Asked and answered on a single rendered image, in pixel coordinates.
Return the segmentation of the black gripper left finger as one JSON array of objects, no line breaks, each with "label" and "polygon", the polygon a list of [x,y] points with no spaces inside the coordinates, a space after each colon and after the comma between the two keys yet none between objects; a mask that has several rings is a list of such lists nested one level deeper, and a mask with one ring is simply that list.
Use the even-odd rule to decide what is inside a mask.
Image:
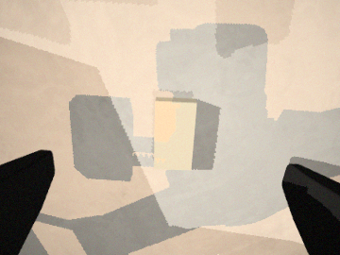
[{"label": "black gripper left finger", "polygon": [[0,165],[0,255],[19,255],[56,174],[52,151]]}]

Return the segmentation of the grey domino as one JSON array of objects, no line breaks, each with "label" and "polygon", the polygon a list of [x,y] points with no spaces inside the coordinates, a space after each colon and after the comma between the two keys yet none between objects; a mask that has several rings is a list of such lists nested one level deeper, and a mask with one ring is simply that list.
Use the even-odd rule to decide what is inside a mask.
[{"label": "grey domino", "polygon": [[192,170],[196,98],[156,96],[155,169]]}]

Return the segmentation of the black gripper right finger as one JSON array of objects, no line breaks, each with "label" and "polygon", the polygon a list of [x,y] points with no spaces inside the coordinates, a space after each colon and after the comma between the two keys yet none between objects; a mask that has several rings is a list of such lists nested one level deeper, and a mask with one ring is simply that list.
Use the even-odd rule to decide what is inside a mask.
[{"label": "black gripper right finger", "polygon": [[340,255],[340,183],[288,164],[282,190],[309,255]]}]

